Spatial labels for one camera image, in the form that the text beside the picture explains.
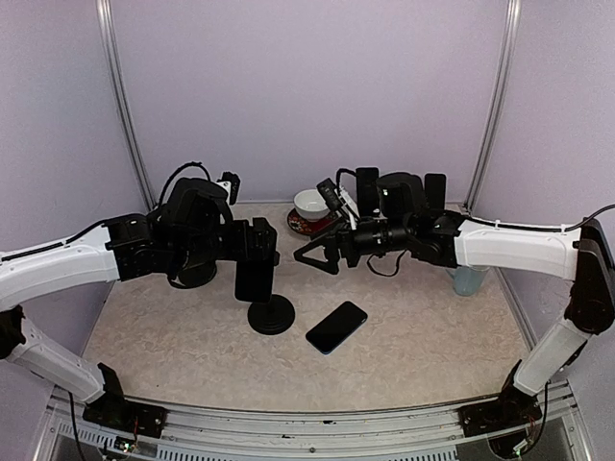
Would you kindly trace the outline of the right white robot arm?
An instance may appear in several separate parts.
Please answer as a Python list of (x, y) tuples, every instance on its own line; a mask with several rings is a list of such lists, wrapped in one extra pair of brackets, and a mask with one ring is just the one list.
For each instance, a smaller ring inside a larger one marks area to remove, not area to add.
[(446, 177), (406, 172), (380, 175), (375, 167), (353, 173), (357, 196), (338, 179), (317, 190), (340, 221), (294, 253), (296, 261), (335, 275), (364, 256), (407, 252), (434, 266), (505, 268), (546, 274), (572, 283), (562, 315), (513, 369), (505, 394), (491, 409), (502, 426), (514, 425), (535, 396), (587, 341), (614, 323), (614, 260), (593, 216), (575, 225), (530, 226), (486, 221), (445, 208)]

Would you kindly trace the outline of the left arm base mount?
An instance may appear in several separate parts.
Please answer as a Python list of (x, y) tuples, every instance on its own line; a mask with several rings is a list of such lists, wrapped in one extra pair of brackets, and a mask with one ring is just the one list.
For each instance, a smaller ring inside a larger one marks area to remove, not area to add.
[(83, 419), (103, 427), (159, 439), (166, 421), (164, 407), (132, 400), (103, 400), (88, 404)]

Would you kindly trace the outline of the black phone white edge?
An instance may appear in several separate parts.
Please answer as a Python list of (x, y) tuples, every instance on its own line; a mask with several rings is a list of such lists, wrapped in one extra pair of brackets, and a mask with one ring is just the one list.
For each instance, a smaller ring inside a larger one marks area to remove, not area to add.
[(266, 261), (237, 262), (234, 296), (246, 303), (267, 303), (273, 289), (274, 266)]

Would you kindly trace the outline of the tall black phone stand front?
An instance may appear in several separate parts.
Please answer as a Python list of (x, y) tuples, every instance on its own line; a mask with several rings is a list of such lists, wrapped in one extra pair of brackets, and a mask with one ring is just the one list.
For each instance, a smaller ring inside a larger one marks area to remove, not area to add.
[(272, 295), (267, 303), (252, 303), (247, 312), (250, 327), (263, 335), (278, 335), (295, 321), (292, 302), (281, 295)]

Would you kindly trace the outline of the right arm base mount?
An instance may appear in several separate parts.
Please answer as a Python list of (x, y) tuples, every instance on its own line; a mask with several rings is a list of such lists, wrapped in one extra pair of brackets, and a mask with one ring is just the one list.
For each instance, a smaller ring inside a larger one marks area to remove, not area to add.
[(461, 406), (458, 415), (465, 437), (525, 425), (543, 417), (537, 397), (523, 393), (512, 396), (500, 393), (494, 400)]

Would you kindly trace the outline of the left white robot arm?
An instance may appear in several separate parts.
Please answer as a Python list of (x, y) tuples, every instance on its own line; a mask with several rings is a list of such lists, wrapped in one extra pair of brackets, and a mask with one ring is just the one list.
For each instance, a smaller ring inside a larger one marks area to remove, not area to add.
[(71, 393), (116, 427), (135, 416), (115, 371), (49, 339), (23, 304), (65, 289), (162, 274), (178, 289), (208, 284), (218, 261), (235, 263), (234, 296), (271, 299), (279, 262), (277, 232), (263, 217), (237, 220), (238, 178), (181, 178), (147, 214), (97, 222), (64, 240), (1, 255), (1, 356)]

